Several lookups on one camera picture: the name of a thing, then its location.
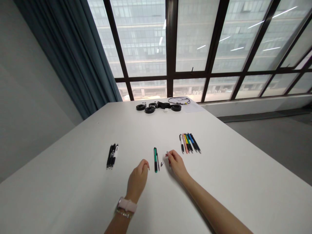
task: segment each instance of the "window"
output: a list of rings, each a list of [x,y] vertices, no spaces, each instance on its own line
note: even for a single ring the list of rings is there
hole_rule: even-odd
[[[268,71],[277,68],[311,7],[312,1],[306,0],[280,2],[249,71]]]
[[[202,101],[206,78],[173,80],[173,96],[188,96],[195,102]]]
[[[134,100],[157,99],[167,97],[167,81],[130,82]]]
[[[238,76],[210,78],[205,101],[228,100]]]
[[[312,87],[312,72],[305,73],[291,89],[289,94],[306,93]]]
[[[124,77],[121,69],[117,49],[115,46],[111,27],[108,22],[106,10],[103,1],[88,0],[88,4],[97,27],[97,32],[100,36],[102,46],[107,57],[110,69],[113,73],[114,78]]]
[[[205,70],[219,0],[179,0],[176,71]]]
[[[310,0],[280,0],[275,12],[273,0],[179,0],[167,9],[166,0],[87,1],[124,101],[232,101],[311,89]],[[260,30],[266,17],[269,25]],[[166,41],[166,32],[176,43]],[[167,57],[176,64],[170,74]],[[208,58],[214,60],[207,65]]]
[[[306,62],[311,58],[312,56],[312,50],[308,53],[308,55],[298,64],[298,66],[295,68],[296,70],[302,69],[303,66],[306,64]]]
[[[129,92],[125,82],[117,83],[118,90],[120,92],[123,101],[130,101]]]
[[[290,51],[289,55],[282,64],[282,67],[293,67],[304,56],[307,49],[312,46],[312,21],[305,28],[304,32],[296,42],[295,46]]]
[[[267,0],[230,0],[213,73],[242,71],[269,4]]]
[[[262,96],[267,97],[282,95],[297,75],[297,73],[275,75]]]
[[[258,97],[270,76],[271,75],[246,76],[236,95],[236,99]]]
[[[129,77],[166,75],[165,0],[111,0]]]

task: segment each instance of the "smartwatch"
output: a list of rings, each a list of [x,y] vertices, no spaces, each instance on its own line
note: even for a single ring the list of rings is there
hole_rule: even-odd
[[[122,208],[125,211],[130,211],[134,213],[137,208],[137,204],[133,203],[131,200],[126,200],[123,197],[119,199],[119,202],[117,204],[117,209]]]

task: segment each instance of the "blue curtain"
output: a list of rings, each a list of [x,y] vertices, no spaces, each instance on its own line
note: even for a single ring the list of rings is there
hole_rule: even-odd
[[[83,119],[122,101],[87,0],[14,0]]]

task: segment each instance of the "window frame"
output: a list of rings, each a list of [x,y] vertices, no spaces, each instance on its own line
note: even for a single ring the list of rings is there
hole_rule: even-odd
[[[280,96],[295,96],[295,95],[302,95],[302,94],[288,94],[290,90],[295,86],[295,84],[300,80],[300,78],[304,75],[305,72],[312,72],[312,69],[309,69],[309,67],[312,65],[312,57],[307,61],[307,63],[303,66],[302,69],[295,70],[296,66],[303,60],[303,58],[312,50],[312,46],[310,48],[307,48],[306,54],[297,62],[296,66],[294,67],[287,67],[282,68],[282,64],[288,54],[290,53],[291,49],[294,47],[296,42],[298,41],[299,37],[309,24],[309,22],[312,19],[312,9],[310,9],[309,13],[307,14],[306,18],[302,21],[302,23],[298,27],[298,34],[295,36],[292,42],[290,42],[290,46],[287,48],[286,53],[283,55],[281,61],[279,62],[277,68],[275,70],[271,71],[248,71],[251,62],[258,50],[258,47],[260,46],[260,43],[265,35],[265,32],[271,22],[272,17],[274,16],[275,11],[277,10],[277,7],[281,0],[272,0],[270,3],[270,6],[266,12],[266,16],[264,19],[264,23],[259,27],[258,34],[255,37],[255,40],[253,42],[253,45],[251,47],[251,50],[247,56],[245,65],[243,67],[243,70],[240,72],[223,72],[223,73],[212,73],[212,68],[214,65],[214,59],[216,56],[221,31],[222,28],[220,25],[223,26],[229,1],[230,0],[220,0],[215,26],[212,34],[212,39],[210,43],[207,63],[204,71],[188,71],[188,72],[176,72],[176,43],[177,43],[177,19],[178,19],[178,0],[165,0],[166,1],[166,60],[167,60],[167,74],[163,76],[142,76],[142,77],[129,77],[127,68],[125,65],[125,60],[123,57],[123,52],[121,48],[121,44],[119,41],[119,36],[116,28],[115,19],[113,16],[113,11],[111,7],[110,0],[103,0],[106,13],[108,16],[110,28],[113,34],[114,42],[116,45],[119,61],[121,64],[122,72],[123,72],[123,78],[115,78],[115,81],[117,83],[125,82],[130,100],[134,100],[134,96],[132,93],[130,82],[136,82],[136,81],[154,81],[154,80],[166,80],[167,81],[167,97],[173,96],[173,80],[175,79],[196,79],[196,78],[206,78],[206,82],[204,85],[204,90],[202,93],[202,99],[201,102],[198,103],[210,103],[210,102],[225,102],[225,101],[233,101],[233,100],[245,100],[245,99],[255,99],[255,98],[269,98],[269,97],[262,97],[263,93],[267,89],[267,87],[270,85],[270,82],[274,78],[276,74],[285,74],[285,73],[298,73],[297,77],[293,80],[292,83],[286,88],[285,92],[282,95],[279,96],[273,96],[273,97],[280,97]],[[236,95],[242,85],[242,82],[246,76],[249,75],[271,75],[271,77],[268,79],[268,81],[265,83],[263,89],[259,93],[257,97],[252,98],[242,98],[242,99],[236,99]],[[239,76],[233,92],[228,100],[219,100],[219,101],[206,101],[206,93],[208,89],[209,80],[212,77],[231,77],[231,76]],[[308,90],[307,93],[304,94],[310,94],[312,87]]]

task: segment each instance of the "hand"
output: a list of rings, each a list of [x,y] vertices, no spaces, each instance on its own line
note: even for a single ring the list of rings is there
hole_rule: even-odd
[[[125,196],[125,199],[131,200],[134,203],[138,202],[146,185],[149,168],[150,165],[148,161],[142,159],[140,164],[133,169],[131,175],[129,176],[127,195]]]
[[[182,184],[185,184],[186,181],[190,178],[190,175],[185,168],[185,165],[181,156],[175,150],[171,150],[167,152],[166,156],[168,156],[170,160],[171,168],[173,172],[175,173],[175,175],[182,182]]]

